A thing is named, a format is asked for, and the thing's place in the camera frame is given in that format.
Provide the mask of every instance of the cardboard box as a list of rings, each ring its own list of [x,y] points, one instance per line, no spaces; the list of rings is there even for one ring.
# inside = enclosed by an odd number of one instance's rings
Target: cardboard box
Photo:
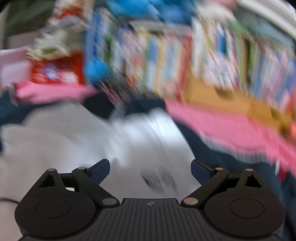
[[[182,96],[182,102],[245,115],[250,120],[258,121],[280,133],[287,129],[292,121],[291,115],[280,113],[267,103],[259,102],[239,92],[222,91],[211,85],[205,85],[192,74]]]
[[[29,60],[34,83],[84,84],[81,52],[53,60]]]

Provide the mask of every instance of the ribbed black surface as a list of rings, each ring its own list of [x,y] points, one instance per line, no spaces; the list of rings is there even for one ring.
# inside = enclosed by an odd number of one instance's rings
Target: ribbed black surface
[[[24,237],[22,241],[37,241]],[[101,211],[85,231],[60,241],[235,241],[207,224],[200,211],[175,199],[126,199]],[[262,241],[280,241],[276,236]]]

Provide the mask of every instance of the pink fabric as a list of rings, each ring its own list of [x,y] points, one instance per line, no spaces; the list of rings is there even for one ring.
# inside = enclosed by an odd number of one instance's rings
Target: pink fabric
[[[280,162],[280,168],[296,176],[295,148],[277,132],[246,116],[222,114],[166,101],[169,114],[187,124],[201,136],[220,140],[221,145],[243,151],[260,151],[271,164]]]
[[[220,4],[230,9],[235,8],[237,6],[237,0],[203,0],[203,3]]]
[[[83,102],[96,93],[98,91],[90,85],[35,84],[28,80],[16,84],[17,100],[34,104],[52,103],[63,99]]]

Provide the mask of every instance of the white blanket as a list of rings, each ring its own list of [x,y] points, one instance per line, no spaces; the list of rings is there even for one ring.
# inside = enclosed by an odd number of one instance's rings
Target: white blanket
[[[109,123],[81,104],[64,103],[37,109],[23,126],[6,125],[1,133],[2,197],[20,201],[48,168],[56,168],[59,173],[71,172],[77,167],[90,167],[103,158],[110,161],[111,167],[101,187],[120,201],[123,198],[181,201],[200,187],[190,172],[194,155],[163,110]],[[13,223],[13,209],[12,204],[7,204],[0,212],[0,220],[8,220],[7,225]],[[15,224],[6,228],[0,225],[1,240],[16,240],[19,236]]]

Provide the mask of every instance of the red box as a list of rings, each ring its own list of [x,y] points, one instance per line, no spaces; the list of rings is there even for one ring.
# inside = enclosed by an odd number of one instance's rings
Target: red box
[[[82,59],[81,52],[54,60],[30,59],[31,81],[39,84],[84,84]]]

